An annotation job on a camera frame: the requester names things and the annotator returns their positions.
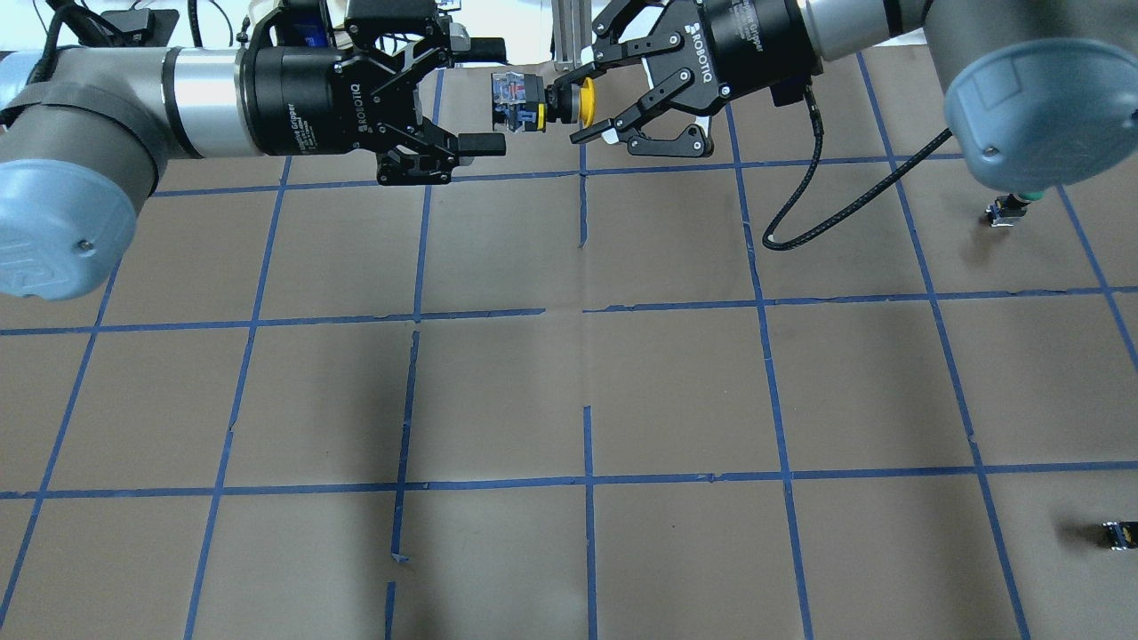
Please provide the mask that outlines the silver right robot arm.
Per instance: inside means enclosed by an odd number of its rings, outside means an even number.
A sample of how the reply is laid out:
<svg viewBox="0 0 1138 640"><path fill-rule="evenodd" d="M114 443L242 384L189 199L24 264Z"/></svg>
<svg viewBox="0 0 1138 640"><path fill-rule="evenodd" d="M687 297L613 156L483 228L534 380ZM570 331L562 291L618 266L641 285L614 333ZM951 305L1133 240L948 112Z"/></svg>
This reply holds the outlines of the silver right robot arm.
<svg viewBox="0 0 1138 640"><path fill-rule="evenodd" d="M642 61L650 88L572 136L633 155L703 157L702 126L674 140L642 128L678 110L711 117L732 99L797 82L824 61L920 28L966 166L988 188L1034 192L1105 172L1135 151L1133 1L670 1L649 36L622 41L646 8L613 1L593 20L580 85Z"/></svg>

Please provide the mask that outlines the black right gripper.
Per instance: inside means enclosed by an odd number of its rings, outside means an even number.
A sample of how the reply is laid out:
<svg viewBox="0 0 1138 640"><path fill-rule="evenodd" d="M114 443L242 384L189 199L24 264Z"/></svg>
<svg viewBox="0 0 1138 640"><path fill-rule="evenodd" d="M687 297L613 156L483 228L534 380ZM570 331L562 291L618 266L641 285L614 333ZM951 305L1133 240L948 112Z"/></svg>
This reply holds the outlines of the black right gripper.
<svg viewBox="0 0 1138 640"><path fill-rule="evenodd" d="M583 85L608 69L646 65L654 84L629 108L570 134L574 145L607 133L633 156L707 157L714 141L698 123L670 140L643 126L678 109L679 99L737 99L793 76L813 76L820 61L792 1L669 1L648 36L621 41L651 1L610 1L592 23L593 60L556 77L553 88Z"/></svg>

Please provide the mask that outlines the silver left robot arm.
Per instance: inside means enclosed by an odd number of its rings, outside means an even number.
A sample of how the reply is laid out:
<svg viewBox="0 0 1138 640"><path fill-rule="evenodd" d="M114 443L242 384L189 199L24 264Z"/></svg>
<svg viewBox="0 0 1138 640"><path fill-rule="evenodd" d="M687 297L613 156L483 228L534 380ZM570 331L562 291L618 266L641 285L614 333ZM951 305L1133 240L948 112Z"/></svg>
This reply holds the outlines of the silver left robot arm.
<svg viewBox="0 0 1138 640"><path fill-rule="evenodd" d="M277 1L238 46L130 47L108 18L53 5L44 49L3 54L3 293L74 300L104 284L172 159L377 158L382 186L444 184L503 156L451 133L419 85L459 61L508 61L436 1Z"/></svg>

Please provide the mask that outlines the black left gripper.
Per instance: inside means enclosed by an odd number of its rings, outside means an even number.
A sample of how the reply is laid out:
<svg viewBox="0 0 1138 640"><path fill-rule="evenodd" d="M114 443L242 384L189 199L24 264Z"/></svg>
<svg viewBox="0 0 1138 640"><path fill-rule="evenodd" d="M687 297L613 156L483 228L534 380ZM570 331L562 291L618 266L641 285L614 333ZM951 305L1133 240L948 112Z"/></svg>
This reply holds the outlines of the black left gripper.
<svg viewBox="0 0 1138 640"><path fill-rule="evenodd" d="M423 77L468 61L508 65L501 36L455 36L451 18L328 18L241 25L241 105L269 156L376 154L380 183L446 183L459 161L508 154L498 132L452 134L424 117Z"/></svg>

